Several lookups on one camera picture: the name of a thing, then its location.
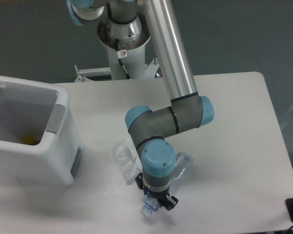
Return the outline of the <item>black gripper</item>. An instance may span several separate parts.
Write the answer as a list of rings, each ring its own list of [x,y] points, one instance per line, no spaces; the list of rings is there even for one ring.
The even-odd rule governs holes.
[[[146,186],[143,182],[143,174],[139,173],[136,178],[135,182],[140,190],[143,190],[144,195],[156,199],[162,207],[164,207],[167,211],[170,211],[175,208],[178,204],[179,200],[171,196],[169,194],[170,186],[166,187],[165,190],[160,192],[155,192],[150,190],[148,186]]]

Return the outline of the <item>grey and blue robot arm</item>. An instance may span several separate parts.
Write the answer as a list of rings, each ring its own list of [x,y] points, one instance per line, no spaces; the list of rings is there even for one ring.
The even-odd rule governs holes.
[[[171,105],[157,111],[133,107],[125,122],[142,163],[138,188],[172,210],[178,203],[170,193],[176,157],[166,138],[212,122],[214,109],[198,94],[171,1],[69,0],[66,5],[78,26],[107,13],[97,34],[113,80],[146,78],[145,46],[153,42]]]

